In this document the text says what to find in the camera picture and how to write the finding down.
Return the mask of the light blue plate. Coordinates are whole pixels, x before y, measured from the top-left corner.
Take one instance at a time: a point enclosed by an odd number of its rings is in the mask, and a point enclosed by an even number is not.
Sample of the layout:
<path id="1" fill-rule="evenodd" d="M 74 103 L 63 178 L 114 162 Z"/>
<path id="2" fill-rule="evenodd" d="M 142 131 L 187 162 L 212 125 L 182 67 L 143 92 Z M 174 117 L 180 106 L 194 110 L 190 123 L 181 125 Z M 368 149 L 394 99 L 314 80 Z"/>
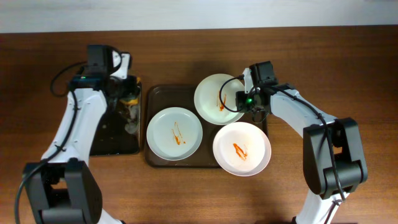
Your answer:
<path id="1" fill-rule="evenodd" d="M 149 121 L 146 139 L 150 150 L 167 161 L 190 157 L 200 146 L 203 128 L 198 117 L 188 109 L 170 107 Z"/>

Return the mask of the cream white plate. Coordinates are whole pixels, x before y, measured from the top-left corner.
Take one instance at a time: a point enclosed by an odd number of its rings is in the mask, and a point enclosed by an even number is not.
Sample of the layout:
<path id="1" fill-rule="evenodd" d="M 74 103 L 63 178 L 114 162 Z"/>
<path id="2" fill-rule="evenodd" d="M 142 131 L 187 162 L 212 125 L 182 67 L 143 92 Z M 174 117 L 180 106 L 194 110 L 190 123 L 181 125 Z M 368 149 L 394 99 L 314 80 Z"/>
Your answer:
<path id="1" fill-rule="evenodd" d="M 194 105 L 198 114 L 207 122 L 216 125 L 227 125 L 238 121 L 243 113 L 233 113 L 227 110 L 220 101 L 219 92 L 224 84 L 233 76 L 217 73 L 203 79 L 194 94 Z M 221 99 L 225 106 L 237 110 L 236 92 L 243 91 L 244 85 L 239 80 L 228 82 L 222 90 Z"/>

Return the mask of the pinkish white plate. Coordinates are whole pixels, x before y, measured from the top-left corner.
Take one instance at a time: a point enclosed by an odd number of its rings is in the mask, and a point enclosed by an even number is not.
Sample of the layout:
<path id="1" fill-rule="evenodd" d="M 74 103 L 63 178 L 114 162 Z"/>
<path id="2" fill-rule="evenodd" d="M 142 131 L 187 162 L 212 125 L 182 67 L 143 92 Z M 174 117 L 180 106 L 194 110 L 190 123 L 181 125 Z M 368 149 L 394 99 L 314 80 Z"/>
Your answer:
<path id="1" fill-rule="evenodd" d="M 271 160 L 271 144 L 257 126 L 236 122 L 222 127 L 213 140 L 213 154 L 226 172 L 249 177 L 262 172 Z"/>

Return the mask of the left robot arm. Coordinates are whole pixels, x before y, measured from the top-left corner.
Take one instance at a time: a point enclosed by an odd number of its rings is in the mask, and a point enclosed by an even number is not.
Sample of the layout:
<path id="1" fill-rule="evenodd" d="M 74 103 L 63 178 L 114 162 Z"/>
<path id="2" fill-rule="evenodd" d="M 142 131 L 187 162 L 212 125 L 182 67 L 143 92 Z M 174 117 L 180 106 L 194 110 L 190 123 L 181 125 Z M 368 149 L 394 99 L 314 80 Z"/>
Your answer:
<path id="1" fill-rule="evenodd" d="M 89 45 L 87 60 L 68 82 L 68 103 L 58 131 L 39 162 L 25 165 L 14 202 L 26 191 L 36 223 L 119 223 L 103 208 L 102 193 L 88 167 L 103 116 L 124 97 L 136 97 L 132 57 L 109 45 Z"/>

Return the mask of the green orange sponge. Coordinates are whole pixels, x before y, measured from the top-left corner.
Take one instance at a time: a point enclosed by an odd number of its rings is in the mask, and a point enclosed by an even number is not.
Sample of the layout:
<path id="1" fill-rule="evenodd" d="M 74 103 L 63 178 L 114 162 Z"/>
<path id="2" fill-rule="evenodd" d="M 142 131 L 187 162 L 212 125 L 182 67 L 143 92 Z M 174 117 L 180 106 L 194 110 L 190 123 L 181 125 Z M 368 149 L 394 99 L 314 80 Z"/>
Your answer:
<path id="1" fill-rule="evenodd" d="M 140 99 L 138 99 L 138 98 L 135 98 L 135 99 L 121 98 L 119 101 L 122 104 L 127 105 L 127 106 L 138 105 L 140 103 Z"/>

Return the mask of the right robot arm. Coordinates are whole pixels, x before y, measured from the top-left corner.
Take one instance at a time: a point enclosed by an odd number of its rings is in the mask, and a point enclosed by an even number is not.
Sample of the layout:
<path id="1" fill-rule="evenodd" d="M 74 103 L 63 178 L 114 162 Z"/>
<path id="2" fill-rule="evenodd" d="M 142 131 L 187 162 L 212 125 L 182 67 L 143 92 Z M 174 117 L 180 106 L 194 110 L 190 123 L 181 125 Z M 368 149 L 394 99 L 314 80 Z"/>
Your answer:
<path id="1" fill-rule="evenodd" d="M 280 84 L 270 61 L 255 63 L 237 77 L 241 113 L 274 116 L 303 139 L 303 174 L 308 194 L 292 223 L 330 223 L 349 194 L 367 181 L 368 168 L 357 122 L 313 106 L 289 83 Z"/>

